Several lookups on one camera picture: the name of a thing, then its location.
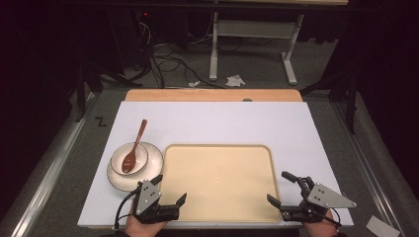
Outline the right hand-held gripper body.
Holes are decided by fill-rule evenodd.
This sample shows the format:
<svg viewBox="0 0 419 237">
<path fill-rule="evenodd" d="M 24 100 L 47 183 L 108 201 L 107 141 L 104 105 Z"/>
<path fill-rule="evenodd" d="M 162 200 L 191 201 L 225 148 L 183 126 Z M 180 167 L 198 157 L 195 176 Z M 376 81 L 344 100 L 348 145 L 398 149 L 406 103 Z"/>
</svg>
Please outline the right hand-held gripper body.
<svg viewBox="0 0 419 237">
<path fill-rule="evenodd" d="M 284 221 L 315 223 L 327 220 L 339 223 L 326 213 L 335 208 L 353 208 L 357 204 L 320 183 L 314 183 L 310 177 L 297 177 L 296 183 L 301 189 L 302 201 L 297 206 L 281 205 Z"/>
</svg>

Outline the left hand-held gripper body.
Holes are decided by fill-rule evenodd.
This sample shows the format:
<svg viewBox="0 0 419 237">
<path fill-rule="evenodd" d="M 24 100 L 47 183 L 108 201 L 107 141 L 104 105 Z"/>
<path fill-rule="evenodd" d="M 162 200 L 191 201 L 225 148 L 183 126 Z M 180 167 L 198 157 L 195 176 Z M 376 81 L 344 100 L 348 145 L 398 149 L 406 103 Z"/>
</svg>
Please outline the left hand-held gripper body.
<svg viewBox="0 0 419 237">
<path fill-rule="evenodd" d="M 161 193 L 157 187 L 158 181 L 144 180 L 135 192 L 132 202 L 132 215 L 142 224 L 154 224 L 177 220 L 180 216 L 178 203 L 161 205 Z"/>
</svg>

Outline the white plate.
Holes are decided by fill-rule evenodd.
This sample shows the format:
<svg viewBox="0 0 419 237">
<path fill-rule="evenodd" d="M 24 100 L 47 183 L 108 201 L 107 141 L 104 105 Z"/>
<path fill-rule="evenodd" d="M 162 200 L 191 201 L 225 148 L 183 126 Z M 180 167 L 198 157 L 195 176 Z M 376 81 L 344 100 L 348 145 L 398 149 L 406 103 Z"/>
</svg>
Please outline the white plate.
<svg viewBox="0 0 419 237">
<path fill-rule="evenodd" d="M 147 149 L 148 161 L 146 166 L 138 173 L 128 176 L 119 175 L 112 170 L 109 161 L 107 168 L 108 180 L 117 190 L 123 192 L 133 191 L 138 182 L 142 182 L 144 179 L 151 180 L 158 176 L 162 170 L 163 155 L 160 150 L 148 142 L 140 142 L 139 144 L 143 145 Z"/>
</svg>

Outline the white bowl with dark rim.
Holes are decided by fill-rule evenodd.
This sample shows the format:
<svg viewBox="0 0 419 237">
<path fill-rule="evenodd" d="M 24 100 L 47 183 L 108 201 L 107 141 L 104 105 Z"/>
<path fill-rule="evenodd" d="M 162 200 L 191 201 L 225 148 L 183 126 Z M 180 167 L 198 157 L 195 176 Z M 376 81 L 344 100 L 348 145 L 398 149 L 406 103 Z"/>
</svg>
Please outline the white bowl with dark rim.
<svg viewBox="0 0 419 237">
<path fill-rule="evenodd" d="M 148 161 L 148 152 L 147 149 L 141 145 L 137 144 L 135 148 L 135 159 L 130 165 L 131 169 L 128 170 L 124 165 L 124 160 L 129 152 L 132 150 L 134 143 L 127 143 L 120 146 L 112 155 L 110 160 L 111 168 L 119 175 L 128 176 L 138 173 L 142 170 Z"/>
</svg>

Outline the brown wooden spoon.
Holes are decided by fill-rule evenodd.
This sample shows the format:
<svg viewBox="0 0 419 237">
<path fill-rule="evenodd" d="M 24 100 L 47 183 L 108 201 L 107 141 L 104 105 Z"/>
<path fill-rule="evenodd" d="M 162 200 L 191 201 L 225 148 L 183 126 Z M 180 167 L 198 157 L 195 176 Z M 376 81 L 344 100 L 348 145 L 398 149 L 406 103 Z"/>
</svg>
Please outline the brown wooden spoon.
<svg viewBox="0 0 419 237">
<path fill-rule="evenodd" d="M 140 139 L 141 139 L 141 137 L 142 137 L 142 135 L 143 135 L 143 133 L 145 131 L 146 126 L 147 126 L 147 120 L 144 119 L 141 122 L 139 131 L 138 131 L 138 134 L 137 134 L 137 137 L 136 137 L 136 140 L 135 140 L 135 142 L 133 144 L 132 149 L 130 150 L 130 152 L 124 158 L 124 161 L 122 163 L 122 171 L 125 174 L 129 173 L 134 168 L 134 166 L 135 166 L 135 162 L 136 162 L 136 155 L 135 155 L 136 147 L 137 147 L 137 145 L 138 145 L 138 143 L 139 143 L 139 141 L 140 141 Z"/>
</svg>

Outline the beige plastic tray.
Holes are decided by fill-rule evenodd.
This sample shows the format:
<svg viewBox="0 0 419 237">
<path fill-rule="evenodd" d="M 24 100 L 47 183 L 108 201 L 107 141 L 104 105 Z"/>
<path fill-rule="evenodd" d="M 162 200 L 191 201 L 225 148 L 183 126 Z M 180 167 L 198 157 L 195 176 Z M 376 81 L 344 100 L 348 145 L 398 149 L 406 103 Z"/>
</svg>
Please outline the beige plastic tray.
<svg viewBox="0 0 419 237">
<path fill-rule="evenodd" d="M 271 151 L 264 145 L 171 145 L 159 184 L 162 204 L 186 195 L 183 222 L 268 223 L 282 219 L 267 196 L 279 196 Z"/>
</svg>

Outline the person's right hand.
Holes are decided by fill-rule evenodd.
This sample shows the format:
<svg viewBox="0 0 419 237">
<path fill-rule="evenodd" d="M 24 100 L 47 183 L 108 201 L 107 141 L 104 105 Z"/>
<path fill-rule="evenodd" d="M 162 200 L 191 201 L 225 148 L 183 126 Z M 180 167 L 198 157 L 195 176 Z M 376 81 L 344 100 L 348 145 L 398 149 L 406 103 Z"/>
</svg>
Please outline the person's right hand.
<svg viewBox="0 0 419 237">
<path fill-rule="evenodd" d="M 309 237 L 336 237 L 338 231 L 335 225 L 327 220 L 315 223 L 302 223 Z"/>
</svg>

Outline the person's left hand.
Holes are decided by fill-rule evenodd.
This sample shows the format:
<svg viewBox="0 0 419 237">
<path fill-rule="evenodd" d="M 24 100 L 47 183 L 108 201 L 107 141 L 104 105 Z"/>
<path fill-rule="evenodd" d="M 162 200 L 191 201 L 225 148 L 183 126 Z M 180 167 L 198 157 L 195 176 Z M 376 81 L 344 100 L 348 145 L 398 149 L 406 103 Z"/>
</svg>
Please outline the person's left hand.
<svg viewBox="0 0 419 237">
<path fill-rule="evenodd" d="M 156 237 L 166 226 L 166 222 L 143 224 L 130 212 L 126 219 L 125 234 L 129 237 Z"/>
</svg>

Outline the white paper sheet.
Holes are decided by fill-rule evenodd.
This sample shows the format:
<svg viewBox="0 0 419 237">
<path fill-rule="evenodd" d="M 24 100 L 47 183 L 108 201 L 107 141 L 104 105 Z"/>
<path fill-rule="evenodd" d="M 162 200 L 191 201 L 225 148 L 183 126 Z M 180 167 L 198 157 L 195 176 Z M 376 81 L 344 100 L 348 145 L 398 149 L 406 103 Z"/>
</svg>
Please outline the white paper sheet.
<svg viewBox="0 0 419 237">
<path fill-rule="evenodd" d="M 372 216 L 367 223 L 367 228 L 374 233 L 377 237 L 398 237 L 400 232 L 381 221 L 375 216 Z"/>
</svg>

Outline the white table mat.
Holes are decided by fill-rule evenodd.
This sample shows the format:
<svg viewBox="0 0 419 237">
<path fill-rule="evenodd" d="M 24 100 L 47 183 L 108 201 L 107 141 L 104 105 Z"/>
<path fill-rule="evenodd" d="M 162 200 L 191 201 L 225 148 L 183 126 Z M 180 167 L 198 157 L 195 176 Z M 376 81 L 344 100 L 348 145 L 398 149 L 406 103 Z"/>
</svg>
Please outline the white table mat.
<svg viewBox="0 0 419 237">
<path fill-rule="evenodd" d="M 279 196 L 285 205 L 301 201 L 300 188 L 282 177 L 287 171 L 310 177 L 332 191 L 339 185 L 321 143 L 309 107 L 304 102 L 123 102 L 97 173 L 78 220 L 90 228 L 113 226 L 118 214 L 129 212 L 129 192 L 117 190 L 107 168 L 114 152 L 135 142 L 141 122 L 147 126 L 139 141 L 156 146 L 163 155 L 171 145 L 264 145 L 271 151 Z M 275 228 L 277 222 L 183 222 L 171 228 Z"/>
</svg>

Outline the wooden table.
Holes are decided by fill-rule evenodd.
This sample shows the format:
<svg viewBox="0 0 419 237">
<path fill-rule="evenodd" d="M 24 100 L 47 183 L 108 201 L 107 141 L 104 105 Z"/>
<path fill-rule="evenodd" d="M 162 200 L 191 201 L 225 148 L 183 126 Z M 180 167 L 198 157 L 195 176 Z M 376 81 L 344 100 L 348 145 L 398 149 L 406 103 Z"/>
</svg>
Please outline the wooden table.
<svg viewBox="0 0 419 237">
<path fill-rule="evenodd" d="M 295 89 L 132 89 L 128 102 L 302 102 Z"/>
</svg>

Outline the black metal stand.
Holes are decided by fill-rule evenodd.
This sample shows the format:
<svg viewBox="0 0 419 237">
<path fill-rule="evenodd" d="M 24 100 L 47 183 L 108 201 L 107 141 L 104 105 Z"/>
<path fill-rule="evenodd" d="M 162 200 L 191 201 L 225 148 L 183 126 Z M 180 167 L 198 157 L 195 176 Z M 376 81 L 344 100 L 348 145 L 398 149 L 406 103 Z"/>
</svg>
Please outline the black metal stand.
<svg viewBox="0 0 419 237">
<path fill-rule="evenodd" d="M 321 79 L 320 81 L 299 90 L 299 92 L 304 96 L 315 90 L 329 88 L 330 92 L 328 98 L 330 102 L 346 102 L 345 124 L 350 132 L 354 134 L 357 84 L 358 79 L 355 73 L 342 71 Z"/>
<path fill-rule="evenodd" d="M 141 87 L 141 84 L 129 81 L 121 74 L 113 72 L 93 62 L 81 60 L 78 68 L 76 69 L 76 100 L 78 109 L 76 117 L 77 122 L 82 120 L 87 113 L 85 86 L 88 86 L 93 93 L 101 93 L 103 91 L 103 85 L 101 84 L 100 79 L 102 75 L 106 75 L 131 88 Z"/>
</svg>

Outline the large crumpled white paper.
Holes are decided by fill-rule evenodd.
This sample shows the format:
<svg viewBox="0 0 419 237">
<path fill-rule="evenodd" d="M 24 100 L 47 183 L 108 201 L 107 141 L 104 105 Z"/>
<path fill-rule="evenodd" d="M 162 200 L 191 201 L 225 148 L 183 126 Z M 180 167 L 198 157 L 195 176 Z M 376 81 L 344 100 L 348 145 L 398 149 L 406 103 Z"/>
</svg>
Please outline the large crumpled white paper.
<svg viewBox="0 0 419 237">
<path fill-rule="evenodd" d="M 239 75 L 233 75 L 227 78 L 226 86 L 241 87 L 242 85 L 245 85 L 245 82 Z"/>
</svg>

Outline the metal floor rail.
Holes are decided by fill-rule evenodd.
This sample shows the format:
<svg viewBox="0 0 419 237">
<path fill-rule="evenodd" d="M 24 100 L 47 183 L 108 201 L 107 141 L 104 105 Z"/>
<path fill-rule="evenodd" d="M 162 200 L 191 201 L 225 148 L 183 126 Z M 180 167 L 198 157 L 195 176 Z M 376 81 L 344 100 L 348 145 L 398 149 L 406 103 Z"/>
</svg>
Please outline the metal floor rail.
<svg viewBox="0 0 419 237">
<path fill-rule="evenodd" d="M 46 171 L 42 175 L 42 179 L 36 185 L 37 189 L 16 224 L 11 237 L 27 237 L 30 234 L 32 228 L 42 213 L 42 210 L 45 207 L 69 157 L 74 143 L 76 142 L 79 133 L 85 124 L 85 116 L 94 107 L 98 97 L 98 93 L 90 92 L 87 94 L 84 112 L 75 108 L 75 112 L 70 114 L 70 118 L 60 129 L 57 137 L 53 140 L 51 147 L 47 149 L 46 157 L 50 159 L 50 162 Z"/>
<path fill-rule="evenodd" d="M 362 177 L 379 212 L 380 220 L 390 227 L 398 230 L 398 237 L 405 237 L 404 231 L 395 216 L 390 201 L 387 195 L 384 193 L 381 185 L 379 184 L 377 176 L 375 175 L 374 170 L 368 161 L 366 153 L 362 149 L 359 139 L 347 125 L 345 108 L 340 103 L 332 103 L 332 108 L 336 113 L 340 123 L 342 124 L 353 149 L 355 150 L 358 166 L 361 169 Z"/>
</svg>

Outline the white metal desk frame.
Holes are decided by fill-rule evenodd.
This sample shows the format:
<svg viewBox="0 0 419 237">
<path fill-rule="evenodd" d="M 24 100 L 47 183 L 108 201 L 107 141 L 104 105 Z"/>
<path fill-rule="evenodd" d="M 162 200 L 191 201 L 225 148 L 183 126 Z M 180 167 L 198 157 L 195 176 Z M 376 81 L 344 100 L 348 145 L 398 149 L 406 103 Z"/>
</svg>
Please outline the white metal desk frame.
<svg viewBox="0 0 419 237">
<path fill-rule="evenodd" d="M 298 15 L 296 20 L 291 23 L 220 20 L 218 13 L 213 13 L 209 79 L 211 81 L 217 79 L 219 37 L 275 39 L 289 41 L 288 50 L 281 53 L 281 59 L 289 84 L 296 85 L 297 80 L 294 75 L 291 57 L 303 19 L 304 15 Z"/>
</svg>

